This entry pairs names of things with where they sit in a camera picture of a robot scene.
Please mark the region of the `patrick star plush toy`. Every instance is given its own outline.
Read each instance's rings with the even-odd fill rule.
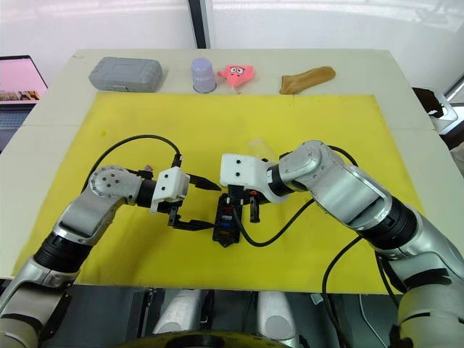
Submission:
[[[235,90],[243,83],[251,80],[256,75],[256,72],[253,70],[253,65],[229,64],[224,71],[218,71],[217,74],[221,78],[225,78],[227,83]]]

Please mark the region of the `yellow base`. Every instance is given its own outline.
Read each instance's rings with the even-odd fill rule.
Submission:
[[[173,141],[182,168],[219,183],[222,153],[253,154],[247,143],[262,138],[277,155],[306,140],[346,149],[368,174],[404,203],[421,209],[394,141],[372,96],[202,96],[99,93],[75,137],[38,215],[17,271],[36,252],[63,209],[79,195],[94,161],[117,141],[153,133]],[[155,177],[167,169],[173,150],[144,139],[111,153],[105,164],[142,169]],[[183,220],[214,222],[220,193],[193,186],[180,210]],[[258,241],[273,236],[308,200],[292,194],[283,204],[261,207],[261,223],[244,225]],[[317,205],[308,208],[274,244],[254,248],[241,238],[226,249],[212,230],[190,232],[167,227],[167,215],[123,206],[92,250],[81,283],[187,288],[320,291],[323,272],[335,254],[355,237]],[[373,250],[365,241],[337,264],[332,292],[385,292]]]

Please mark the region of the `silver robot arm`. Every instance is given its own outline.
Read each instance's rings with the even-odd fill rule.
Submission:
[[[161,211],[161,203],[186,197],[190,178],[179,167],[160,172],[157,182],[116,165],[96,170],[1,295],[0,347],[37,347],[51,316],[69,302],[65,289],[122,204]]]
[[[370,243],[392,284],[406,292],[392,344],[412,340],[420,348],[461,347],[464,260],[459,251],[424,216],[324,143],[306,141],[279,163],[224,154],[220,182],[229,192],[252,189],[276,203],[294,191],[309,191],[326,212]]]

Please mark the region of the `white wall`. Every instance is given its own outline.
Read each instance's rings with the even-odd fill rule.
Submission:
[[[442,92],[464,74],[463,0],[206,2],[212,48],[387,48],[413,86]]]
[[[185,0],[0,0],[0,55],[31,55],[49,85],[78,49],[194,47]]]

